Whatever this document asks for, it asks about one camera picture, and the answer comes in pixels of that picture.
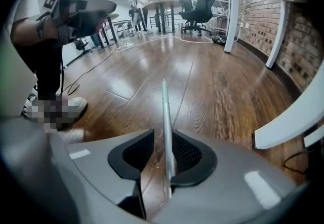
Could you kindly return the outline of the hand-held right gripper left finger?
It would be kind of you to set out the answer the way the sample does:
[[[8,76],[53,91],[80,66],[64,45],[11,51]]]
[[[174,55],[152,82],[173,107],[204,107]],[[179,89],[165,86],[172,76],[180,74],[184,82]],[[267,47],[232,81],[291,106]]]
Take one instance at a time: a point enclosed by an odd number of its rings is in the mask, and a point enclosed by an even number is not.
[[[25,119],[1,121],[1,161],[25,223],[145,223],[141,172],[154,131],[65,144]]]

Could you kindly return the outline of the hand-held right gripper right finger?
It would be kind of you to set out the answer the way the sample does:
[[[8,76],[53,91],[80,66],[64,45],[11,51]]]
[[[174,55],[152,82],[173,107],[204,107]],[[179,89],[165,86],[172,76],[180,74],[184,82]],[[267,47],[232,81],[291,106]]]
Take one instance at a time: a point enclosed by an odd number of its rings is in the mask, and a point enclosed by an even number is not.
[[[306,189],[239,144],[172,134],[178,173],[154,223],[279,223]]]

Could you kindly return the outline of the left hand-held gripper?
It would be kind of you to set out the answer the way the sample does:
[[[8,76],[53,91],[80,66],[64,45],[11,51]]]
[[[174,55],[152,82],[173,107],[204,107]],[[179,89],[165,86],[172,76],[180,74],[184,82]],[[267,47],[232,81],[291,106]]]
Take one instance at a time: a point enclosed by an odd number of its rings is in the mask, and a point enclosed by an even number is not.
[[[53,48],[62,47],[95,34],[107,13],[116,9],[111,0],[45,0],[43,19],[51,18],[57,29],[58,38],[52,41]]]

